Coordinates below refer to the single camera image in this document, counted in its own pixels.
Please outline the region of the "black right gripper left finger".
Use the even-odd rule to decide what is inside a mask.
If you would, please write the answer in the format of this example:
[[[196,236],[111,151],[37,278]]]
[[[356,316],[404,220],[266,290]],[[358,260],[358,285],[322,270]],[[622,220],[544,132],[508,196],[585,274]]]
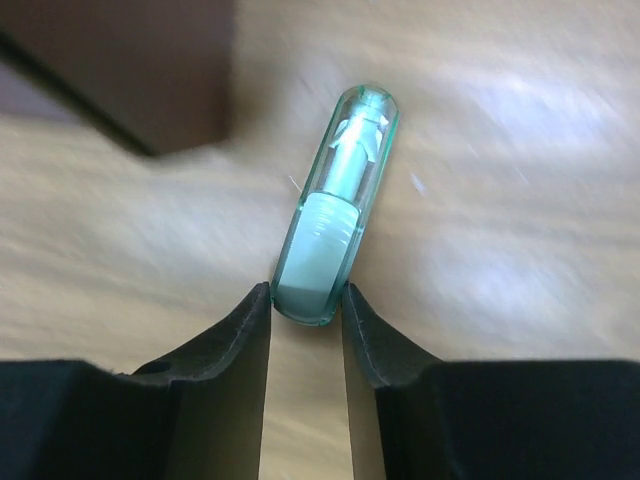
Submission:
[[[119,468],[118,478],[257,478],[270,341],[263,282],[215,325],[127,375],[165,407],[150,459]]]

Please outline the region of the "small green bottle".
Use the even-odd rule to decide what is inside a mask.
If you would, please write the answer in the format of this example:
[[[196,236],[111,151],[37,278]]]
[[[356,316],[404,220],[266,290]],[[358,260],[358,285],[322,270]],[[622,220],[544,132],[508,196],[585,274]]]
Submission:
[[[399,122],[390,93],[357,85],[338,100],[271,281],[283,316],[331,322],[364,235]]]

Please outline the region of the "brown wooden desk organizer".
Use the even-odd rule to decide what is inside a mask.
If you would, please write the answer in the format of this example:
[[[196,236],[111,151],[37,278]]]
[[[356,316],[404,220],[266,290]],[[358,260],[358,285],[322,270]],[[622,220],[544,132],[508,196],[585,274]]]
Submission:
[[[1,110],[164,155],[231,129],[232,1],[5,1]]]

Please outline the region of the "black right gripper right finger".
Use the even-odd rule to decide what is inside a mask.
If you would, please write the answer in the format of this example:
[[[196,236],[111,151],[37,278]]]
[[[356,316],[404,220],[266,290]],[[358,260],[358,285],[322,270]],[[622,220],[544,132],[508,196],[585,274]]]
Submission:
[[[441,479],[443,450],[428,380],[442,361],[380,317],[359,288],[341,299],[353,475]]]

